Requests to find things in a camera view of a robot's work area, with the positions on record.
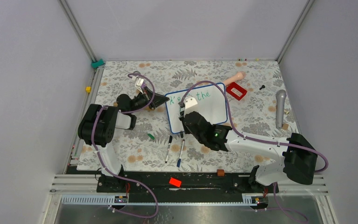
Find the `blue framed whiteboard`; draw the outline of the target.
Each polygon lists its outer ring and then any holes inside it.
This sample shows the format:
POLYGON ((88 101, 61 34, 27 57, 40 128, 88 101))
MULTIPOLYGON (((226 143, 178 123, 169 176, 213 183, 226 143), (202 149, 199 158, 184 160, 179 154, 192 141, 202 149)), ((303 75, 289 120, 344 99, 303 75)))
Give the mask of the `blue framed whiteboard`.
MULTIPOLYGON (((169 101, 165 103, 170 130, 173 134, 184 131, 179 120, 179 102, 186 90, 167 93, 169 101)), ((198 103, 198 112, 211 124, 222 124, 228 120, 227 104, 225 101, 225 85, 217 83, 195 87, 189 93, 198 103)))

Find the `green marker cap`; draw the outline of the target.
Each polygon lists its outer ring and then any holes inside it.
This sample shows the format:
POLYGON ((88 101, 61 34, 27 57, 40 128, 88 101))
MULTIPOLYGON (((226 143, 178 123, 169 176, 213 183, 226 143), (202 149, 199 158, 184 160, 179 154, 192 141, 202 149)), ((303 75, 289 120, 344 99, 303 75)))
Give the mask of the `green marker cap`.
POLYGON ((148 135, 152 140, 155 140, 155 137, 154 137, 152 134, 148 133, 147 135, 148 135))

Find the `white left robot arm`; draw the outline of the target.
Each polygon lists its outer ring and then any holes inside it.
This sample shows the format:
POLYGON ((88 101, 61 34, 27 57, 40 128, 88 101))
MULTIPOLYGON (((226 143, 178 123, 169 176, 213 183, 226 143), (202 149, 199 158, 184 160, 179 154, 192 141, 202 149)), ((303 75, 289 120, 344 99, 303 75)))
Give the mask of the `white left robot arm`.
POLYGON ((110 176, 108 186, 115 192, 126 186, 123 165, 119 162, 111 141, 115 130, 133 130, 137 117, 134 112, 148 108, 156 109, 170 99, 141 87, 139 93, 131 98, 127 94, 117 97, 116 106, 90 104, 79 127, 78 137, 95 148, 102 174, 110 176))

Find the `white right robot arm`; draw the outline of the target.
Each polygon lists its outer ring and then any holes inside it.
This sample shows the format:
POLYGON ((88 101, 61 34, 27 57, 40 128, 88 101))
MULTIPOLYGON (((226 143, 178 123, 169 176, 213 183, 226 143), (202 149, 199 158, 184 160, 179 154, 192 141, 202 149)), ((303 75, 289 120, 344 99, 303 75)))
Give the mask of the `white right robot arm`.
POLYGON ((289 138, 237 134, 230 126, 211 124, 198 112, 181 113, 179 120, 186 134, 213 151, 249 152, 272 159, 266 166, 252 168, 248 184, 255 192, 283 180, 313 183, 317 154, 301 134, 292 133, 289 138))

